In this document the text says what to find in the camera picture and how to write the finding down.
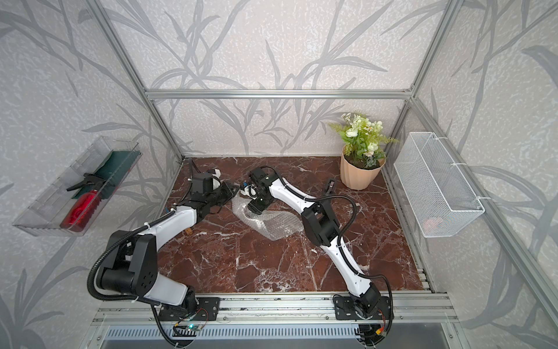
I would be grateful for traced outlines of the black tape dispenser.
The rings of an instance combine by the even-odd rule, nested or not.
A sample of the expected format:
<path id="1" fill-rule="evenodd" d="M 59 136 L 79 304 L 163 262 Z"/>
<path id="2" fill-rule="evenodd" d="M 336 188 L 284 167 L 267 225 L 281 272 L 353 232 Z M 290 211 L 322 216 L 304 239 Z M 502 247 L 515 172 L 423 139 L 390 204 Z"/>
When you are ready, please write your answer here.
<path id="1" fill-rule="evenodd" d="M 335 194 L 337 181 L 335 178 L 330 178 L 325 186 L 324 196 L 331 196 Z"/>

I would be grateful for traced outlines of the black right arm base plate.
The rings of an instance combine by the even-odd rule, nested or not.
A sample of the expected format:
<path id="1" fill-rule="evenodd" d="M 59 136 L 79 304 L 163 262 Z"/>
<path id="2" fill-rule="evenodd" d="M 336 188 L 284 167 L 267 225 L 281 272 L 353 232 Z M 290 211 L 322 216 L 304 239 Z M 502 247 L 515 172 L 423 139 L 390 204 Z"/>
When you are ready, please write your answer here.
<path id="1" fill-rule="evenodd" d="M 376 305 L 366 306 L 359 299 L 350 296 L 332 297 L 336 320 L 391 320 L 393 318 L 391 299 L 381 296 Z"/>

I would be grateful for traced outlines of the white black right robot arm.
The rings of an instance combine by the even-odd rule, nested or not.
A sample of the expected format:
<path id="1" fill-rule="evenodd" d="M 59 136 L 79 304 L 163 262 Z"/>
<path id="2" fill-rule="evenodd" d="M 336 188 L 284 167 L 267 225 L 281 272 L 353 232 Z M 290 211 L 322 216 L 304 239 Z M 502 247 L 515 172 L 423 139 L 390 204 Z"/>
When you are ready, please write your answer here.
<path id="1" fill-rule="evenodd" d="M 249 181 L 244 183 L 244 193 L 251 197 L 248 209 L 257 215 L 261 215 L 276 200 L 295 210 L 302 219 L 307 238 L 331 258 L 341 273 L 357 314 L 361 318 L 372 317 L 381 293 L 372 278 L 362 272 L 343 239 L 344 232 L 357 215 L 356 203 L 350 197 L 341 197 L 353 206 L 350 222 L 341 226 L 331 206 L 331 200 L 338 199 L 338 195 L 321 198 L 309 196 L 278 174 L 253 170 L 249 174 Z"/>

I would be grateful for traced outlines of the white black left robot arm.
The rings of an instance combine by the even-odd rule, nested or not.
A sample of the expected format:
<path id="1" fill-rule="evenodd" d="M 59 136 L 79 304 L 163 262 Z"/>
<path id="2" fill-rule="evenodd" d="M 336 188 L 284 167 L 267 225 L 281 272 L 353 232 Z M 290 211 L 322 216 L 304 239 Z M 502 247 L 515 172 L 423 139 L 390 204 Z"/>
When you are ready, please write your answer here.
<path id="1" fill-rule="evenodd" d="M 103 301 L 132 300 L 196 312 L 198 301 L 191 286 L 158 271 L 158 250 L 181 232 L 202 221 L 212 208 L 224 206 L 239 191 L 229 181 L 192 190 L 164 216 L 133 231 L 116 231 L 87 277 L 87 290 Z"/>

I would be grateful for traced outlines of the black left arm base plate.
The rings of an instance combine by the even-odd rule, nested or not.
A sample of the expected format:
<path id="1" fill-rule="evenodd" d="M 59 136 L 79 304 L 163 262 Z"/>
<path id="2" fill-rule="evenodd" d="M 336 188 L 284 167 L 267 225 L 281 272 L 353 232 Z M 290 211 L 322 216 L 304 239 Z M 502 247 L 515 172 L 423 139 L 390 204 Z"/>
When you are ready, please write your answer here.
<path id="1" fill-rule="evenodd" d="M 201 297 L 190 302 L 186 308 L 163 305 L 158 313 L 161 321 L 216 321 L 219 312 L 220 298 Z"/>

